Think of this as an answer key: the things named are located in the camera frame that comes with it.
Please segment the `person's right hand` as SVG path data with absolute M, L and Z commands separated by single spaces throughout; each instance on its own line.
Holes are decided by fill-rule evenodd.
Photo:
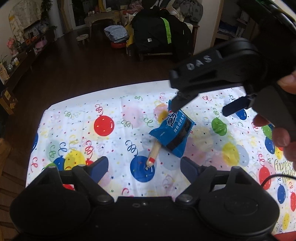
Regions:
M 285 92 L 295 94 L 295 71 L 278 80 L 277 84 Z M 277 147 L 283 148 L 285 158 L 289 162 L 292 162 L 293 168 L 295 170 L 295 141 L 292 140 L 289 131 L 292 131 L 292 133 L 294 134 L 295 128 L 287 126 L 284 123 L 276 123 L 273 130 L 272 138 L 274 144 Z

